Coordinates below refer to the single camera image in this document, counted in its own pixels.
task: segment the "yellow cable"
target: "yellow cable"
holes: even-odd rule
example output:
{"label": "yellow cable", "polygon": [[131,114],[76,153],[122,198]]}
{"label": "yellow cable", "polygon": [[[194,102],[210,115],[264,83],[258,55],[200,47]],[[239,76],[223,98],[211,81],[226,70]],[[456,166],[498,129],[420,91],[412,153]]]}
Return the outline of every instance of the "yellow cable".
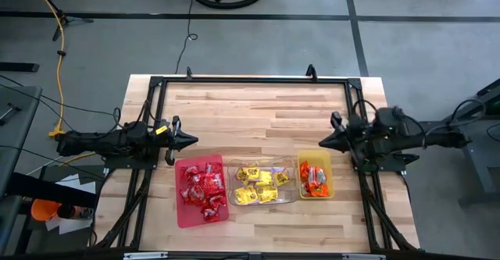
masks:
{"label": "yellow cable", "polygon": [[[57,16],[57,13],[55,13],[54,8],[52,5],[48,2],[48,0],[44,0],[45,3],[47,3],[47,6],[50,8],[50,11],[52,11],[52,14],[54,14],[55,20],[57,21],[57,24],[59,25],[59,30],[61,31],[61,52],[64,52],[64,29],[63,25],[61,24],[61,21],[59,21],[59,17]],[[54,130],[52,132],[49,132],[48,135],[50,137],[54,137],[57,134],[64,134],[64,130],[61,129],[61,122],[63,121],[63,113],[64,113],[64,97],[63,97],[63,89],[61,87],[61,80],[60,80],[60,73],[61,73],[61,65],[63,64],[63,56],[59,55],[59,62],[57,64],[57,86],[59,87],[59,96],[61,97],[61,107],[60,107],[60,115],[59,121],[57,122],[57,125],[54,127]]]}
{"label": "yellow cable", "polygon": [[92,152],[92,153],[88,153],[88,154],[84,154],[84,155],[78,155],[77,157],[74,157],[68,161],[65,161],[64,163],[61,163],[61,166],[67,166],[68,163],[74,162],[74,161],[81,159],[81,158],[87,158],[87,157],[92,156],[92,155],[97,155],[97,154]]}

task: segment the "red plastic bin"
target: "red plastic bin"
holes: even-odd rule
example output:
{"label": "red plastic bin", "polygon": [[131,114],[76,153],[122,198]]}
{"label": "red plastic bin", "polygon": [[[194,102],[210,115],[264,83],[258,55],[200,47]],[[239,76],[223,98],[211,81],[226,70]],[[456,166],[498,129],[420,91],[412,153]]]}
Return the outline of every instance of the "red plastic bin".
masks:
{"label": "red plastic bin", "polygon": [[[210,224],[207,223],[203,219],[203,215],[201,213],[202,209],[195,205],[185,205],[182,197],[179,195],[181,189],[185,189],[188,186],[188,182],[182,179],[182,168],[187,166],[198,166],[201,171],[205,171],[205,165],[207,162],[211,162],[212,164],[220,164],[223,165],[222,156],[220,155],[209,155],[204,157],[197,158],[187,158],[178,160],[175,163],[175,188],[176,188],[176,197],[177,197],[177,225],[180,228],[188,228],[191,226],[198,226],[202,224]],[[224,193],[223,196],[226,198],[226,182],[224,180],[223,168],[221,170],[222,182],[224,184]],[[225,221],[229,218],[229,210],[226,206],[219,207],[219,221]]]}

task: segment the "yellow plastic bin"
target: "yellow plastic bin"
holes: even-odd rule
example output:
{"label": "yellow plastic bin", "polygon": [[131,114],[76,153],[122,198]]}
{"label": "yellow plastic bin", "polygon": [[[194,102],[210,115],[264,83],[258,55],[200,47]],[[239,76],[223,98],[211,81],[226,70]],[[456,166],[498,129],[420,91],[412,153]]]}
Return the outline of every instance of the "yellow plastic bin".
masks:
{"label": "yellow plastic bin", "polygon": [[[297,177],[300,180],[300,165],[307,161],[310,166],[320,167],[325,172],[325,176],[327,177],[327,185],[328,185],[328,197],[325,198],[333,198],[335,195],[334,191],[334,178],[331,171],[331,162],[330,162],[330,153],[325,150],[306,150],[300,151],[298,153],[298,167],[297,167]],[[302,195],[300,191],[300,183],[299,181],[299,190],[298,194],[300,194],[301,198],[304,199],[325,199],[318,197],[305,197]]]}

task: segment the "concrete floor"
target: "concrete floor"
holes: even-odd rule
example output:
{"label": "concrete floor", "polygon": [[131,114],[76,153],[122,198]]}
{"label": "concrete floor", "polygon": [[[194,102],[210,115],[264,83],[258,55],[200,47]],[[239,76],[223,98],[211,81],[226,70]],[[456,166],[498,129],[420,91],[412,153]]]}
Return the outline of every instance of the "concrete floor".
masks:
{"label": "concrete floor", "polygon": [[[186,13],[190,0],[53,0],[66,11]],[[500,0],[355,0],[359,15],[500,16]],[[0,10],[48,11],[42,0],[0,0]],[[193,13],[225,13],[197,3]],[[348,13],[345,0],[261,0],[227,13]],[[68,56],[62,67],[66,103],[112,111],[121,106],[132,73],[172,73],[182,49],[186,20],[96,20],[66,31]],[[442,119],[464,98],[500,75],[498,23],[360,23],[370,76],[383,77],[390,105],[417,119]],[[39,85],[57,98],[55,68],[59,42],[51,19],[0,18],[0,59],[37,62],[38,73],[2,73]],[[180,72],[303,74],[313,63],[321,75],[359,76],[349,22],[194,20]],[[78,130],[107,130],[105,116],[66,110]],[[25,148],[56,157],[47,138],[57,118],[41,106]],[[500,206],[462,209],[457,199],[479,188],[461,151],[415,150],[409,167],[416,228],[431,252],[500,258]],[[23,154],[17,171],[45,163]]]}

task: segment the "yellow candy wrapper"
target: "yellow candy wrapper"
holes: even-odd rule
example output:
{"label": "yellow candy wrapper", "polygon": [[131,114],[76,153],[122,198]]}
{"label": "yellow candy wrapper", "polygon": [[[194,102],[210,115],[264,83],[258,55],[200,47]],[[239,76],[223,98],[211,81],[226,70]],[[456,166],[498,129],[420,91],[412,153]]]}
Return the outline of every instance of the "yellow candy wrapper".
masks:
{"label": "yellow candy wrapper", "polygon": [[264,186],[272,186],[273,185],[273,177],[271,176],[270,171],[260,171],[259,181],[255,183],[258,187]]}
{"label": "yellow candy wrapper", "polygon": [[248,180],[250,181],[257,180],[258,178],[260,178],[260,169],[258,169],[257,167],[249,167],[247,168],[247,172],[248,172]]}
{"label": "yellow candy wrapper", "polygon": [[278,198],[278,189],[273,186],[265,186],[257,188],[259,195],[259,203],[263,204]]}
{"label": "yellow candy wrapper", "polygon": [[288,178],[287,174],[284,172],[275,172],[273,173],[273,176],[274,176],[274,183],[277,186],[281,186],[290,182],[290,178]]}
{"label": "yellow candy wrapper", "polygon": [[240,180],[244,185],[248,185],[248,170],[246,168],[238,169],[236,179]]}
{"label": "yellow candy wrapper", "polygon": [[239,205],[247,205],[248,204],[248,195],[246,188],[239,188],[234,190],[234,195],[236,196],[237,203]]}
{"label": "yellow candy wrapper", "polygon": [[252,185],[247,187],[246,194],[247,194],[247,201],[249,204],[257,202],[259,200],[259,196],[257,195],[257,191],[255,190],[255,188]]}

